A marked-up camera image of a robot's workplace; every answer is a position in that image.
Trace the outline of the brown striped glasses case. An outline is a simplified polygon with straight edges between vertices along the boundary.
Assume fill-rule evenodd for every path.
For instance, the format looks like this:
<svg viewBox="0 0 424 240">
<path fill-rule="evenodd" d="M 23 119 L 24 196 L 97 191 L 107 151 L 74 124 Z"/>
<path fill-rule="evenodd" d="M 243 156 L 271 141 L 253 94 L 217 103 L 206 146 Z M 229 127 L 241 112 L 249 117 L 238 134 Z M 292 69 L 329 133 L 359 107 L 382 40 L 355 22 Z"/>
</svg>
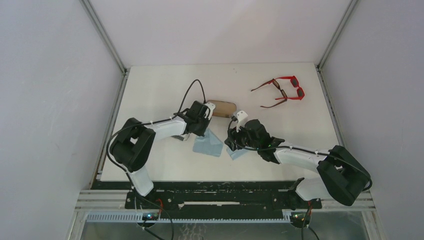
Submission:
<svg viewBox="0 0 424 240">
<path fill-rule="evenodd" d="M 231 118 L 233 113 L 237 110 L 237 105 L 233 102 L 208 100 L 208 103 L 215 105 L 212 116 L 220 118 Z"/>
</svg>

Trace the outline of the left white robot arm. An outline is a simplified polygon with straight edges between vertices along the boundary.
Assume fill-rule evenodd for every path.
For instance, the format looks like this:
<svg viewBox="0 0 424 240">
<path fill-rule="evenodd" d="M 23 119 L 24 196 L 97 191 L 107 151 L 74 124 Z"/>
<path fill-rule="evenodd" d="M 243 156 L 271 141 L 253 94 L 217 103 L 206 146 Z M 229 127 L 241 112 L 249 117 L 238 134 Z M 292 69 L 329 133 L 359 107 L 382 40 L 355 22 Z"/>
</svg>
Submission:
<svg viewBox="0 0 424 240">
<path fill-rule="evenodd" d="M 154 184 L 145 167 L 153 144 L 173 136 L 204 136 L 213 116 L 215 104 L 194 101 L 190 108 L 174 116 L 150 123 L 129 118 L 106 144 L 107 158 L 123 170 L 134 190 L 147 196 Z"/>
</svg>

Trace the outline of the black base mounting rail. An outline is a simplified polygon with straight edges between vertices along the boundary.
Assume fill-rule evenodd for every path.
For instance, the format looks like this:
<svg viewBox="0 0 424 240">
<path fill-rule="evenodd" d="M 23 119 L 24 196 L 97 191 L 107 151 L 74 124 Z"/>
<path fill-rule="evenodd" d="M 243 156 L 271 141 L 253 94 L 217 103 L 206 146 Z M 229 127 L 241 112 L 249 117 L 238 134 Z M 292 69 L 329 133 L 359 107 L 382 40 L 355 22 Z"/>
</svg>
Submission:
<svg viewBox="0 0 424 240">
<path fill-rule="evenodd" d="M 125 209 L 143 220 L 277 220 L 283 211 L 314 210 L 320 200 L 296 195 L 296 181 L 155 181 L 145 197 L 136 196 L 128 181 L 96 181 L 93 190 L 124 190 Z"/>
</svg>

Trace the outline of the light blue cleaning cloth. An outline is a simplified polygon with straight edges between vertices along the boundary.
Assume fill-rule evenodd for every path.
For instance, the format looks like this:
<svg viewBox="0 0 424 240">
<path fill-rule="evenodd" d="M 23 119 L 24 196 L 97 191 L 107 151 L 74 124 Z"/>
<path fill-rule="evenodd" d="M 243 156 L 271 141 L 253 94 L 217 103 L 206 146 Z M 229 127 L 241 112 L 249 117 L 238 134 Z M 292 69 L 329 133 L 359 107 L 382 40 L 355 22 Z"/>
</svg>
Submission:
<svg viewBox="0 0 424 240">
<path fill-rule="evenodd" d="M 195 153 L 220 157 L 224 143 L 207 128 L 203 136 L 197 136 L 194 139 L 192 151 Z"/>
</svg>

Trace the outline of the red sunglasses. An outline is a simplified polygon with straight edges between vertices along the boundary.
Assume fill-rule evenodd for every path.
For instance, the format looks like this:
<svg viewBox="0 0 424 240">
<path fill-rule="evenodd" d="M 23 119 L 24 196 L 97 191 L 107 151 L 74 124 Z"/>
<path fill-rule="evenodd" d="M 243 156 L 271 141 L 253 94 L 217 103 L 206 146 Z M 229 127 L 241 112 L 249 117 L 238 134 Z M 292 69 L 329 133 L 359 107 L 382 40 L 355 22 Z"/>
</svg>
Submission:
<svg viewBox="0 0 424 240">
<path fill-rule="evenodd" d="M 295 75 L 277 77 L 275 78 L 275 80 L 288 80 L 293 86 L 293 88 L 296 90 L 296 94 L 297 94 L 297 96 L 295 97 L 283 96 L 280 98 L 276 98 L 275 100 L 299 100 L 300 101 L 305 97 L 305 92 L 303 88 L 300 86 L 299 80 L 297 79 Z"/>
</svg>

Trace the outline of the brown tortoise sunglasses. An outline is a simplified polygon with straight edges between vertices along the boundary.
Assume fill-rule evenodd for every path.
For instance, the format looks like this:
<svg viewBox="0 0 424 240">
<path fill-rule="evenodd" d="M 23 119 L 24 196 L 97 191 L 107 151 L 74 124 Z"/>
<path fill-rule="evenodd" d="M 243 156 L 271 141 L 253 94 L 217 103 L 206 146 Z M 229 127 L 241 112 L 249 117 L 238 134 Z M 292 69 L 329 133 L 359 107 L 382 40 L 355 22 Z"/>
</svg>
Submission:
<svg viewBox="0 0 424 240">
<path fill-rule="evenodd" d="M 271 109 L 271 108 L 277 107 L 279 105 L 282 105 L 282 104 L 284 104 L 288 101 L 288 99 L 287 99 L 288 96 L 287 96 L 286 92 L 283 90 L 283 88 L 281 87 L 281 85 L 279 84 L 279 82 L 275 78 L 272 78 L 271 80 L 268 80 L 268 81 L 260 84 L 259 86 L 251 89 L 250 92 L 254 92 L 254 91 L 257 91 L 257 90 L 262 89 L 264 87 L 268 87 L 268 86 L 272 86 L 274 88 L 274 90 L 268 90 L 266 93 L 271 97 L 275 97 L 275 99 L 274 99 L 275 103 L 272 104 L 272 105 L 261 105 L 260 106 L 261 108 Z"/>
</svg>

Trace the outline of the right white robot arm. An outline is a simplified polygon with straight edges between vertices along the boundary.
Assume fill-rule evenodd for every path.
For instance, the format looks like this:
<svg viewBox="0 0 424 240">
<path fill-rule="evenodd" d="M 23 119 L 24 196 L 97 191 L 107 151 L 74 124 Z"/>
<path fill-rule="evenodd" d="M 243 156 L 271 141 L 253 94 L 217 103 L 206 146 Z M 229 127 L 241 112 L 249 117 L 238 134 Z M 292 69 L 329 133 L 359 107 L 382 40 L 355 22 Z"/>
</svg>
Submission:
<svg viewBox="0 0 424 240">
<path fill-rule="evenodd" d="M 304 201 L 330 197 L 344 206 L 352 206 L 358 196 L 369 190 L 373 181 L 369 172 L 343 146 L 313 150 L 271 136 L 258 119 L 243 126 L 227 128 L 224 142 L 232 151 L 256 152 L 264 161 L 293 165 L 318 174 L 300 178 L 293 191 Z"/>
</svg>

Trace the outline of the flag print glasses case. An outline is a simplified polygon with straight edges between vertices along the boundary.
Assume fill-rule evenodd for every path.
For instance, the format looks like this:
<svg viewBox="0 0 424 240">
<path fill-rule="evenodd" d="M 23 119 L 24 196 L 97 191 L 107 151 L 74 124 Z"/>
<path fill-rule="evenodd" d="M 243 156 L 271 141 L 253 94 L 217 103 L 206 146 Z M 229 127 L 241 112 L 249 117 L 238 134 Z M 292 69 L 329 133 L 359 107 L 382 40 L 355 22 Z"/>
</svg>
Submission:
<svg viewBox="0 0 424 240">
<path fill-rule="evenodd" d="M 182 141 L 182 142 L 187 141 L 189 139 L 189 137 L 190 137 L 190 134 L 189 133 L 182 134 L 182 135 L 173 135 L 172 136 L 172 138 L 177 139 L 177 140 Z"/>
</svg>

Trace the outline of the right aluminium frame post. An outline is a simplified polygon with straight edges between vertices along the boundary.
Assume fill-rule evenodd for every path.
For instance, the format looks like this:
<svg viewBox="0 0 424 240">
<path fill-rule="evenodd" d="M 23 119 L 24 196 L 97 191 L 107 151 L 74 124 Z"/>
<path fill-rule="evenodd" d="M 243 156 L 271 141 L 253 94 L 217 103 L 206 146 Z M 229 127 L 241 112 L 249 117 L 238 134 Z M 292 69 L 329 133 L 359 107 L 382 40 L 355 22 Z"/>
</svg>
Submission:
<svg viewBox="0 0 424 240">
<path fill-rule="evenodd" d="M 350 0 L 349 4 L 347 5 L 346 10 L 344 11 L 342 18 L 340 19 L 334 33 L 332 34 L 332 37 L 330 38 L 330 41 L 328 43 L 328 45 L 326 46 L 321 58 L 319 59 L 318 64 L 315 65 L 315 70 L 319 79 L 319 83 L 325 98 L 325 102 L 328 108 L 328 112 L 330 114 L 330 118 L 333 124 L 333 128 L 335 130 L 335 135 L 337 138 L 337 141 L 339 143 L 339 145 L 344 146 L 345 145 L 345 141 L 344 141 L 344 137 L 342 134 L 342 130 L 340 127 L 340 123 L 338 120 L 338 116 L 336 113 L 336 109 L 334 106 L 334 101 L 332 99 L 331 93 L 329 92 L 329 88 L 328 88 L 328 83 L 326 81 L 325 78 L 325 67 L 326 64 L 333 52 L 333 50 L 335 49 L 339 39 L 341 38 L 345 28 L 347 27 L 350 19 L 352 18 L 352 16 L 354 15 L 354 12 L 356 10 L 356 8 L 358 7 L 359 3 L 361 1 L 360 0 Z"/>
</svg>

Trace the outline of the left aluminium frame post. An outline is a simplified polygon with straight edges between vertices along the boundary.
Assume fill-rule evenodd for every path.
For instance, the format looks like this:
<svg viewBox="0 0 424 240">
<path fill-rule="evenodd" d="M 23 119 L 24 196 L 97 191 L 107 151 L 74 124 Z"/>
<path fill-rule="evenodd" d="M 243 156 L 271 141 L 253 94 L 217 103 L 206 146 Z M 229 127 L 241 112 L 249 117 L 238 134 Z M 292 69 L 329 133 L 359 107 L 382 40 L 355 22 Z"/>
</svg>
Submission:
<svg viewBox="0 0 424 240">
<path fill-rule="evenodd" d="M 119 56 L 118 51 L 116 47 L 114 46 L 109 34 L 107 33 L 107 30 L 104 27 L 97 11 L 95 10 L 93 3 L 90 0 L 81 0 L 80 3 L 83 9 L 85 10 L 87 16 L 89 17 L 91 23 L 93 24 L 94 29 L 96 30 L 100 39 L 102 40 L 103 45 L 106 47 L 107 51 L 109 52 L 110 56 L 112 57 L 114 63 L 116 64 L 120 72 L 118 88 L 116 90 L 116 93 L 113 99 L 113 105 L 112 105 L 110 115 L 108 117 L 106 130 L 103 136 L 99 156 L 96 161 L 92 178 L 87 187 L 90 190 L 96 184 L 96 182 L 98 181 L 98 176 L 100 176 L 103 171 L 103 167 L 104 167 L 104 163 L 106 159 L 106 146 L 107 146 L 109 137 L 112 135 L 112 132 L 114 130 L 114 126 L 117 120 L 117 115 L 119 112 L 120 104 L 122 102 L 123 93 L 124 93 L 126 83 L 128 80 L 128 70 L 125 67 L 121 57 Z"/>
</svg>

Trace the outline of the aluminium frame post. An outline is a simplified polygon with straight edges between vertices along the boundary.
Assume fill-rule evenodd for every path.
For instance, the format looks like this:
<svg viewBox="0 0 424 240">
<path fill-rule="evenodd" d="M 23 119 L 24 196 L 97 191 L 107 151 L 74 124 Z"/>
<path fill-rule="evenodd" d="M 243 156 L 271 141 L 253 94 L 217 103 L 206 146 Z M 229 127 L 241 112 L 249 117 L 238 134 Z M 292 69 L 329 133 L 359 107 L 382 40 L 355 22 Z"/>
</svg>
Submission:
<svg viewBox="0 0 424 240">
<path fill-rule="evenodd" d="M 340 123 L 338 120 L 338 116 L 336 113 L 336 109 L 334 106 L 334 101 L 332 99 L 331 93 L 329 92 L 329 88 L 328 88 L 328 83 L 326 81 L 325 78 L 325 67 L 326 64 L 333 52 L 333 50 L 335 49 L 339 39 L 341 38 L 345 28 L 347 27 L 350 19 L 352 18 L 352 16 L 354 15 L 354 12 L 356 10 L 356 8 L 358 7 L 359 3 L 361 1 L 360 0 L 350 0 L 349 4 L 347 5 L 346 10 L 344 11 L 342 18 L 340 19 L 334 33 L 332 34 L 332 37 L 330 38 L 330 41 L 328 43 L 328 45 L 326 46 L 321 58 L 319 59 L 318 64 L 315 65 L 315 70 L 319 79 L 319 83 L 325 98 L 325 102 L 328 108 L 328 112 L 330 114 L 330 118 L 333 124 L 333 128 L 335 130 L 335 135 L 337 138 L 337 141 L 339 143 L 339 145 L 344 146 L 345 145 L 345 141 L 344 141 L 344 137 L 342 134 L 342 130 L 340 127 Z"/>
<path fill-rule="evenodd" d="M 112 132 L 114 130 L 114 126 L 117 120 L 117 115 L 119 112 L 120 104 L 122 102 L 123 93 L 124 93 L 126 83 L 128 80 L 128 70 L 125 67 L 121 57 L 119 56 L 118 51 L 116 47 L 114 46 L 109 34 L 107 33 L 107 30 L 104 27 L 97 11 L 95 10 L 93 3 L 90 0 L 81 0 L 80 3 L 83 9 L 85 10 L 87 16 L 89 17 L 91 23 L 93 24 L 94 29 L 96 30 L 100 39 L 102 40 L 103 45 L 106 47 L 107 51 L 109 52 L 110 56 L 112 57 L 114 63 L 116 64 L 120 72 L 118 88 L 116 90 L 116 93 L 113 99 L 113 105 L 112 105 L 110 115 L 108 117 L 106 130 L 103 136 L 99 156 L 96 161 L 92 178 L 87 187 L 90 190 L 96 184 L 96 182 L 98 181 L 98 176 L 100 176 L 103 171 L 103 167 L 104 167 L 104 163 L 106 159 L 106 146 L 107 146 L 109 137 L 112 135 Z"/>
</svg>

